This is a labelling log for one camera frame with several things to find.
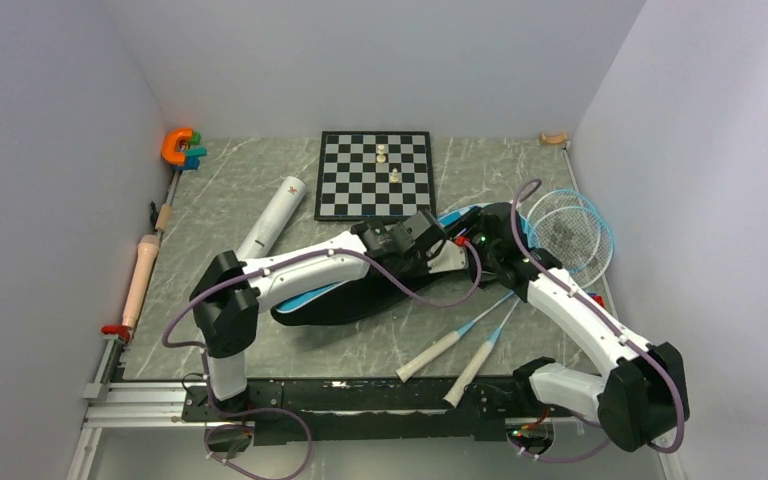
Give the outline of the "teal green toy blocks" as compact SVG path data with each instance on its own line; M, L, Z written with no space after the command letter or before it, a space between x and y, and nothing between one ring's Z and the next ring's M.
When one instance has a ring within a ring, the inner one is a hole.
M182 143L184 153L182 171L197 170L200 167L201 159L207 155L207 149L201 145L201 141L201 134L193 131L191 137Z

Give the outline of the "blue racket bag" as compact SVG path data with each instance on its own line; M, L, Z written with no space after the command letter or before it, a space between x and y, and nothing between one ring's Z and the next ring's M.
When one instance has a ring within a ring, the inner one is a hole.
M465 235L481 256L480 289L497 284L498 275L489 264L490 244L497 236L499 247L512 250L512 232L507 222L508 202L479 203L442 215L439 222L454 236ZM323 286L286 300L270 310L273 319L285 326L334 326L365 320L406 300L408 296L375 269L357 281Z

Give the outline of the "black white chessboard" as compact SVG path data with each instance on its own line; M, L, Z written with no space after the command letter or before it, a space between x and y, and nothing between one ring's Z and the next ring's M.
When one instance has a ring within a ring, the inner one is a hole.
M376 146L386 161L376 162ZM389 182L397 168L401 180ZM428 131L324 131L314 195L319 222L399 221L437 212L432 139Z

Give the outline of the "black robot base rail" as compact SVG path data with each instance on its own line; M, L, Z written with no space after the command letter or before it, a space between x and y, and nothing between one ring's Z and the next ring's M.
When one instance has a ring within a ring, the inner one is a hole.
M210 407L207 390L185 389L185 423L244 421L257 446L291 441L471 438L503 441L509 431L531 423L557 426L572 414L560 406L525 399L510 376L479 376L457 406L444 399L451 376L255 378L243 401Z

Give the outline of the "white shuttlecock tube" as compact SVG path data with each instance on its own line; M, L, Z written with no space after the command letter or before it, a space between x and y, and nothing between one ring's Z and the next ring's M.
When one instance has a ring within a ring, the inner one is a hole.
M235 250L238 259L266 257L305 196L307 187L299 178L286 177L250 231Z

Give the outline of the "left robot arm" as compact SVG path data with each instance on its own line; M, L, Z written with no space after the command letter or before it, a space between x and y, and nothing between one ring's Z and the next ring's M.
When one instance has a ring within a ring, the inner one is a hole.
M245 352L261 314L309 291L363 281L377 273L409 297L405 279L429 273L434 261L454 257L454 269L472 268L481 278L476 248L457 241L427 211L385 225L368 220L337 236L282 255L241 260L226 251L211 263L193 290L189 309L204 339L208 407L224 420L247 406Z

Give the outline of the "red blue toy bricks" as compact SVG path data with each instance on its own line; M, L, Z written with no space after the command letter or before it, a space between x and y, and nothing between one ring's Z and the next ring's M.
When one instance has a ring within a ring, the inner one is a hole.
M606 308L605 301L601 295L590 293L591 299L598 304L602 309Z

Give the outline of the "orange C-shaped toy block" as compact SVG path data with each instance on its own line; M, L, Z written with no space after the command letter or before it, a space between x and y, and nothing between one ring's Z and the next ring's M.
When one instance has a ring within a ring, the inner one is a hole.
M183 166L186 163L186 150L195 131L191 127L181 127L170 131L164 138L161 147L161 157L172 166Z

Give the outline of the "aluminium frame rail left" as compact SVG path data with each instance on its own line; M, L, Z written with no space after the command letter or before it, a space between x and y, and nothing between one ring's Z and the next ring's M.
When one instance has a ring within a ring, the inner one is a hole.
M97 371L82 393L86 411L68 479L90 476L104 431L173 427L180 422L184 388L176 382L117 381L124 341L110 334L104 334L102 339L104 350Z

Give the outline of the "small wooden arch block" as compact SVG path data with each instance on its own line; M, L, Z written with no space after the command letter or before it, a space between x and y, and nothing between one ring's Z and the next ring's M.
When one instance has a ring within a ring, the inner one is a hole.
M565 146L570 142L570 139L567 132L556 134L541 132L539 135L539 142L541 145Z

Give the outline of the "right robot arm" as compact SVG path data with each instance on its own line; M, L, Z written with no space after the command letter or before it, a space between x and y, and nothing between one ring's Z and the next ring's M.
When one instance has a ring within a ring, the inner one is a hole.
M577 413L628 452L673 433L664 450L676 451L690 416L681 353L634 333L582 291L551 253L527 246L513 205L493 203L476 214L467 237L484 271L559 326L597 369L585 374L548 357L532 360L512 374L515 409L534 415L557 406Z

